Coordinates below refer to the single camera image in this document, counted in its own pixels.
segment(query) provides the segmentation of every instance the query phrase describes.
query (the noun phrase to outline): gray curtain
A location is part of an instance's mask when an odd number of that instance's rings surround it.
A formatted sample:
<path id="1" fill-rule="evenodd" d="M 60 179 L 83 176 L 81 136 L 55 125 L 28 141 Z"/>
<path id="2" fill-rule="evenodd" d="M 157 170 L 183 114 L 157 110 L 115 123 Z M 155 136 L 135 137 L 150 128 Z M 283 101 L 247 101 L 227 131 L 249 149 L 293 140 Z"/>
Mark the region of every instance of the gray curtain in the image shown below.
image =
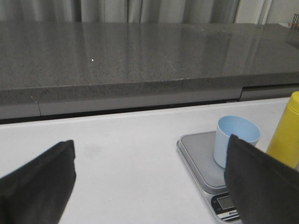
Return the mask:
<path id="1" fill-rule="evenodd" d="M 232 23 L 239 0 L 0 0 L 0 21 Z"/>

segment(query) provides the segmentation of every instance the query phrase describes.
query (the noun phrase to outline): black fabric pad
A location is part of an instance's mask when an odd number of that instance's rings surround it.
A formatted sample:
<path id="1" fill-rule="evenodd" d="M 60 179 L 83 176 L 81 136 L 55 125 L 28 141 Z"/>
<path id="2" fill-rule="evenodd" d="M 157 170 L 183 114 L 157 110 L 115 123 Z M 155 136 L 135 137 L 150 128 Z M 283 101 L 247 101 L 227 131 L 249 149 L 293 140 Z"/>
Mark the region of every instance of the black fabric pad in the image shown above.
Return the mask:
<path id="1" fill-rule="evenodd" d="M 59 142 L 1 178 L 0 224 L 57 224 L 76 180 L 74 158 L 73 141 Z"/>
<path id="2" fill-rule="evenodd" d="M 244 224 L 299 224 L 299 172 L 232 135 L 225 182 Z"/>

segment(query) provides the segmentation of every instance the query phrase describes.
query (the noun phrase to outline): plastic cup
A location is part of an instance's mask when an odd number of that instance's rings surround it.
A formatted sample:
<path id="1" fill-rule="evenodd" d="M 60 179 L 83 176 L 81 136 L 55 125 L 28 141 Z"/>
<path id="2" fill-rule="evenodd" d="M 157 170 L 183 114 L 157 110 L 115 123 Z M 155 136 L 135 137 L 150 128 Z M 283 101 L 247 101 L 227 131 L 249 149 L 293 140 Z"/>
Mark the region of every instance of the plastic cup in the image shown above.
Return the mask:
<path id="1" fill-rule="evenodd" d="M 223 168 L 226 166 L 228 140 L 232 134 L 253 146 L 256 145 L 261 136 L 259 128 L 250 120 L 239 116 L 220 118 L 216 130 L 214 159 Z"/>

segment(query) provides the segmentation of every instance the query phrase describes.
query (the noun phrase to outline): scale platform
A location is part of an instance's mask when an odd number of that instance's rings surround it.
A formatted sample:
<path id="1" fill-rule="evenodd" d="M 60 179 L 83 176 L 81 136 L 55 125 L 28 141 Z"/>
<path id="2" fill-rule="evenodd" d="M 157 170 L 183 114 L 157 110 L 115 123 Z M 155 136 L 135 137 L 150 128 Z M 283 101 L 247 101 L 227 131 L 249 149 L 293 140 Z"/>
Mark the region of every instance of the scale platform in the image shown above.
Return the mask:
<path id="1" fill-rule="evenodd" d="M 214 160 L 215 135 L 184 135 L 177 147 L 218 223 L 242 224 L 225 185 L 224 168 Z"/>

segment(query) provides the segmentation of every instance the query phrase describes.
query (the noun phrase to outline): granite countertop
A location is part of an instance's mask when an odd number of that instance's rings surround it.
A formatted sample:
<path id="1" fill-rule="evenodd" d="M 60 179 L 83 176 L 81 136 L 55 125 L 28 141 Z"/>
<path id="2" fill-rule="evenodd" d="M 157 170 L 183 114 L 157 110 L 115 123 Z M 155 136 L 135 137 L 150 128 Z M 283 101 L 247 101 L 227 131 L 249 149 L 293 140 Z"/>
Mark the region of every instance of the granite countertop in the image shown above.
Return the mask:
<path id="1" fill-rule="evenodd" d="M 0 105 L 299 84 L 298 43 L 277 24 L 0 22 Z"/>

